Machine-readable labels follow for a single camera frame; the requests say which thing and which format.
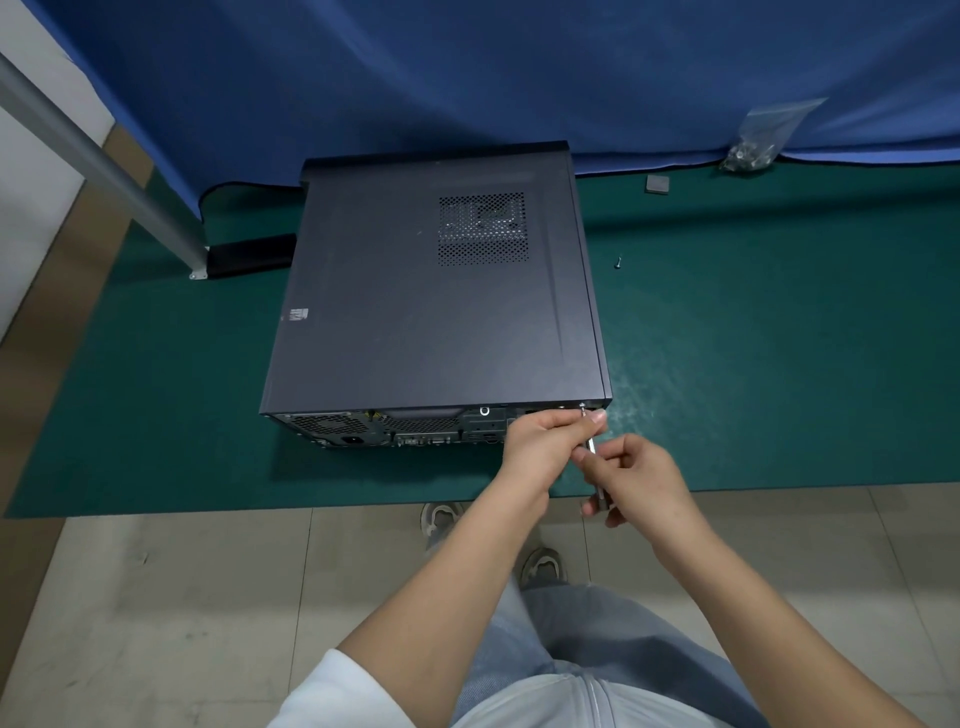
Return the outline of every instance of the white sleeve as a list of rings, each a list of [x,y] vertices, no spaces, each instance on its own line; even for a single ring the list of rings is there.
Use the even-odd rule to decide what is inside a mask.
[[[320,664],[287,696],[267,728],[414,728],[370,674],[347,655],[327,650]]]

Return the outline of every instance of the plastic bag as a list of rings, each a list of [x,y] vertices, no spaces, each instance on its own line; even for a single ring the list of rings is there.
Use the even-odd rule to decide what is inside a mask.
[[[750,109],[740,125],[740,140],[727,152],[720,169],[728,172],[758,172],[769,167],[790,135],[811,111],[827,99],[796,104],[777,104]]]

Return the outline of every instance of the screwdriver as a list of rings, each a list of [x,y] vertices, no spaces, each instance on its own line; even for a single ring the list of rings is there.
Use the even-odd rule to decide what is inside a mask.
[[[587,416],[587,404],[585,402],[580,402],[580,416]],[[594,455],[597,453],[597,448],[593,445],[593,438],[585,442],[587,449],[592,452]],[[604,493],[603,488],[599,485],[597,486],[597,511],[609,511],[610,504],[607,503],[607,494]]]

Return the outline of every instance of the blue cloth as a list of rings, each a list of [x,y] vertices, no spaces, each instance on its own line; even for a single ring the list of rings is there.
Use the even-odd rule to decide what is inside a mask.
[[[511,579],[477,648],[451,723],[534,675],[593,677],[678,700],[734,728],[769,728],[732,665],[641,605],[592,585]]]
[[[823,96],[802,158],[960,159],[954,0],[26,2],[195,210],[310,157],[566,139],[581,173],[699,163],[750,108]]]

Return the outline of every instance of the ventilation grille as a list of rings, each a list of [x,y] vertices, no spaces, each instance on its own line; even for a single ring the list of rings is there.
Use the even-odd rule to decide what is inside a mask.
[[[425,432],[456,432],[460,421],[455,417],[435,417],[425,420],[401,420],[396,417],[384,417],[383,428],[399,434],[422,434]]]
[[[519,263],[530,256],[522,192],[440,198],[441,265]]]
[[[367,426],[349,415],[302,415],[290,418],[290,424],[311,435],[354,435],[367,432]]]

